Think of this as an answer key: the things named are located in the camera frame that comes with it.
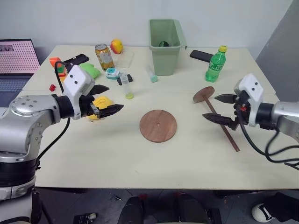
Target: laptop screen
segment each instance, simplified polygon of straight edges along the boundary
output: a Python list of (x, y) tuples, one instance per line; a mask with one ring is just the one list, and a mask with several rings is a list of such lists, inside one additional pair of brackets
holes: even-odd
[(0, 40), (0, 74), (33, 74), (39, 66), (30, 39)]

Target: green plastic bin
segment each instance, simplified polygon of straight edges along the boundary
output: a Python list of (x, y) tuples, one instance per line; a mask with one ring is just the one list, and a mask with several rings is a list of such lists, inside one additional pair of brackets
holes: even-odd
[[(149, 21), (150, 44), (155, 74), (157, 76), (172, 75), (178, 62), (181, 47), (187, 47), (183, 30), (178, 20), (152, 19)], [(169, 47), (159, 47), (161, 41), (169, 43)]]

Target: bottle label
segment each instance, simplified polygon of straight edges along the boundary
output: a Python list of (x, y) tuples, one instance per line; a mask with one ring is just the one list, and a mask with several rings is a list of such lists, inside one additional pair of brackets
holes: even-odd
[(220, 71), (223, 68), (223, 64), (214, 64), (213, 62), (210, 62), (209, 68), (214, 71)]
[(108, 53), (99, 53), (98, 58), (99, 58), (100, 63), (108, 64), (108, 63), (112, 62), (112, 57), (111, 57), (110, 52), (108, 52)]

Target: laptop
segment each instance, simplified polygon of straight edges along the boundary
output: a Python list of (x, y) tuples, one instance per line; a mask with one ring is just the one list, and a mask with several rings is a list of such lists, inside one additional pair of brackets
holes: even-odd
[(9, 106), (39, 66), (31, 39), (0, 40), (0, 108)]

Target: green soda bottle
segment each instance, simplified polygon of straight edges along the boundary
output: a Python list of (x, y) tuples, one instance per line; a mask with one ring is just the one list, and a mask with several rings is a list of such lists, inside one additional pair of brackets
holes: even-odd
[(206, 81), (213, 83), (218, 79), (225, 63), (225, 52), (227, 49), (227, 46), (221, 45), (218, 52), (212, 56), (209, 68), (206, 71)]

